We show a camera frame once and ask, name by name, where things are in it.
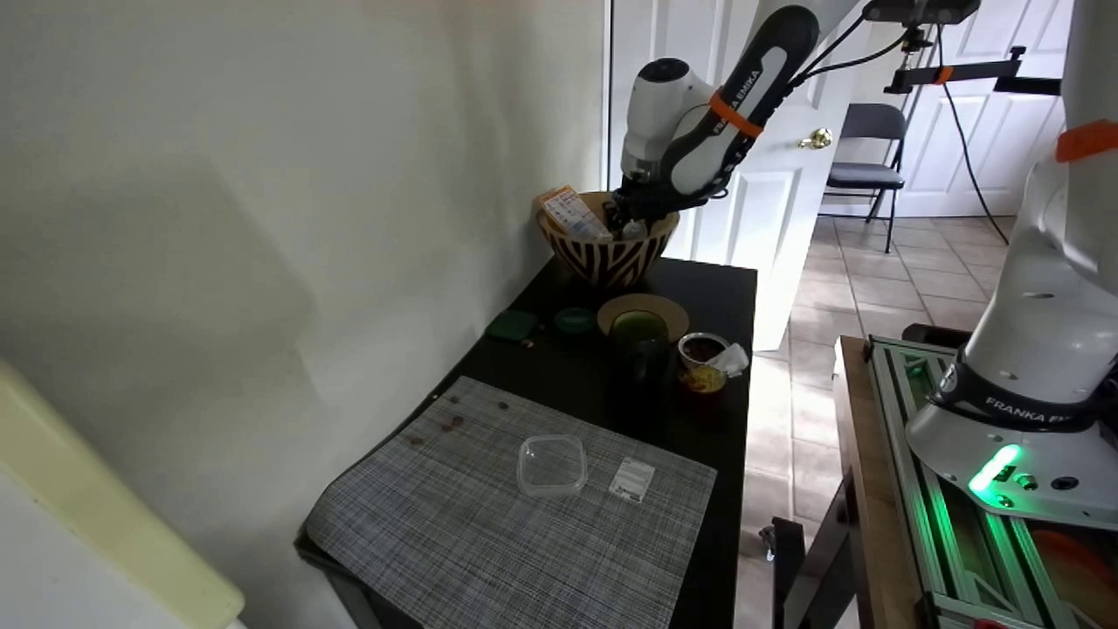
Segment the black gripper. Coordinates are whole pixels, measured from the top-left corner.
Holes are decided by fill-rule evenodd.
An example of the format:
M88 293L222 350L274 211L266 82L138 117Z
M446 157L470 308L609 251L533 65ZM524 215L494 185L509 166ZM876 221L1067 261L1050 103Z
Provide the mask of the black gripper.
M630 223L656 223L676 211L676 191L661 178L632 173L606 204L606 228L621 235Z

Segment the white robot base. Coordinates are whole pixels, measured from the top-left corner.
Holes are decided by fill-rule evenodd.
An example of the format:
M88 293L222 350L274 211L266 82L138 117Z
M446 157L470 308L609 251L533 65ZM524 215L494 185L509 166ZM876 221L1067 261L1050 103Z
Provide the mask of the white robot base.
M989 515L1110 531L1118 449L1093 398L1118 358L1118 0L1072 0L1062 111L998 286L904 439Z

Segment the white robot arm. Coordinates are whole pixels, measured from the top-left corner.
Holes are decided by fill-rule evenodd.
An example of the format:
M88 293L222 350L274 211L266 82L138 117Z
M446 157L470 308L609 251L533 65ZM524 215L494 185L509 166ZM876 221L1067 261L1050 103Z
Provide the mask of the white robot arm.
M611 235L705 205L767 131L772 111L824 59L821 43L861 0L762 0L725 82L685 59L649 59L630 92L621 185L606 204Z

